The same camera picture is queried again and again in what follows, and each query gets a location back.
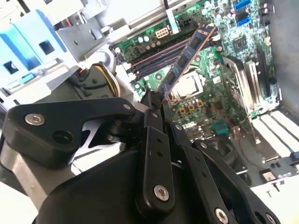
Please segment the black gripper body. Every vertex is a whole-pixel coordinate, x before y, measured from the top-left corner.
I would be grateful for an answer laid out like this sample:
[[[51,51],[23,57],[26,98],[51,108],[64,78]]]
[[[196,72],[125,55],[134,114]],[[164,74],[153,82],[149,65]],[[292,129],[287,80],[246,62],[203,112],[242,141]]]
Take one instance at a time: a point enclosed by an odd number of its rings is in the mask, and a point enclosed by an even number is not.
[[[144,218],[136,207],[140,153],[119,153],[57,186],[43,202],[37,224],[197,224],[194,200],[173,167],[175,208],[164,219]]]

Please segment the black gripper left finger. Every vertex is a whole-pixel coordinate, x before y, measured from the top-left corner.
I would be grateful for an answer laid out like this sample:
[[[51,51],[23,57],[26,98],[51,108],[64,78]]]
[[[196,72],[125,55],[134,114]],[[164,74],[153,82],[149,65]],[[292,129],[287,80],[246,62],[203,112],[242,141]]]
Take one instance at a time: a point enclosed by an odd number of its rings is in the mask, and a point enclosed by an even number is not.
[[[70,166],[79,149],[121,142],[121,153],[140,153],[135,199],[140,214],[171,214],[176,200],[162,104],[154,92],[147,92],[141,104],[144,110],[123,98],[18,105],[6,116],[1,163],[24,190],[34,187],[47,198],[78,176],[71,175]],[[31,198],[40,208],[46,200]]]

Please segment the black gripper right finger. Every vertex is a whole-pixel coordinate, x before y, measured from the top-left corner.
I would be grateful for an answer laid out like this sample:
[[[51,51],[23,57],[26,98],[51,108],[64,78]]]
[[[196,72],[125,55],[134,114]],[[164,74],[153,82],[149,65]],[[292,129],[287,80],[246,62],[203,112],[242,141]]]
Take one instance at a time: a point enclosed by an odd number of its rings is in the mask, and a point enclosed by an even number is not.
[[[278,224],[261,201],[207,141],[190,142],[162,103],[164,128],[170,138],[172,162],[181,162],[186,191],[200,217],[209,224]]]

